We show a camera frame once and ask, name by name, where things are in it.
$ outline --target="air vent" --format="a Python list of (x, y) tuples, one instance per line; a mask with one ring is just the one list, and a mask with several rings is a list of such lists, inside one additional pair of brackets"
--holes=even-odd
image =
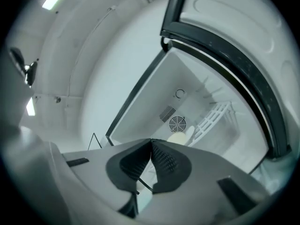
[(173, 117), (170, 120), (170, 129), (172, 132), (182, 132), (186, 129), (186, 126), (187, 124), (184, 117)]
[(174, 108), (172, 108), (171, 106), (167, 106), (159, 117), (163, 122), (167, 122), (168, 119), (174, 114), (174, 112), (176, 112)]

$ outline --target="fan grille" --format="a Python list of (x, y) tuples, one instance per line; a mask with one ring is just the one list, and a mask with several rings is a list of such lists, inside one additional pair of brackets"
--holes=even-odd
[(187, 124), (184, 117), (173, 117), (170, 120), (170, 129), (172, 132), (182, 132)]

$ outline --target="white curved wall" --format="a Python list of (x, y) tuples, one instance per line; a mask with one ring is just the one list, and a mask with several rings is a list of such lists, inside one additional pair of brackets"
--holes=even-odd
[(160, 30), (168, 0), (157, 0), (142, 10), (103, 52), (82, 103), (81, 138), (93, 133), (101, 139), (129, 93), (161, 51)]

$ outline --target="vent grille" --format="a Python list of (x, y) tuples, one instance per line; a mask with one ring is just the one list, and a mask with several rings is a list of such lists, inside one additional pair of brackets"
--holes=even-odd
[(167, 122), (168, 119), (176, 112), (176, 110), (174, 108), (172, 108), (171, 106), (167, 106), (166, 109), (160, 114), (159, 118), (163, 121), (163, 122)]
[(186, 129), (187, 123), (184, 117), (173, 117), (170, 120), (170, 129), (172, 132), (182, 132)]

